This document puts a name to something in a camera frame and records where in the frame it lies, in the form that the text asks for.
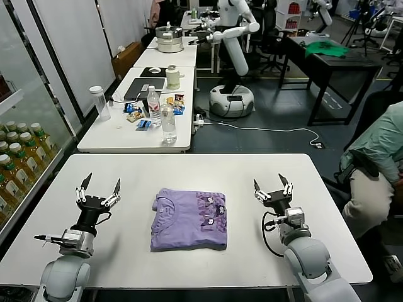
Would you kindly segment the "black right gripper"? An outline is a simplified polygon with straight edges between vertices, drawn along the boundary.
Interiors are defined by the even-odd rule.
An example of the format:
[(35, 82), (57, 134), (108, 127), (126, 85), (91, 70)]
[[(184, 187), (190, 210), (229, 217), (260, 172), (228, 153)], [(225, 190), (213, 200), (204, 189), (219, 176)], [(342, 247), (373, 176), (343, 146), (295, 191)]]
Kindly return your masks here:
[(292, 201), (293, 183), (289, 182), (286, 177), (278, 174), (283, 190), (266, 193), (261, 190), (259, 184), (254, 180), (254, 197), (264, 204), (267, 208), (272, 208), (277, 215), (284, 215), (285, 210), (290, 208)]

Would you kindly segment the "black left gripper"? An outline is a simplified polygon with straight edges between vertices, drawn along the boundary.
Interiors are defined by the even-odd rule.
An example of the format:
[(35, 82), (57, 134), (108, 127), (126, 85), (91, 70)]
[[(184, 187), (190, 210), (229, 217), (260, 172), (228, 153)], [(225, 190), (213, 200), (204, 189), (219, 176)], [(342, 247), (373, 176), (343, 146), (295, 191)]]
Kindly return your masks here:
[(82, 180), (79, 187), (76, 188), (76, 203), (81, 210), (77, 220), (77, 230), (86, 233), (96, 233), (96, 226), (110, 219), (110, 208), (120, 200), (120, 181), (119, 179), (108, 198), (85, 195), (91, 180), (91, 173)]

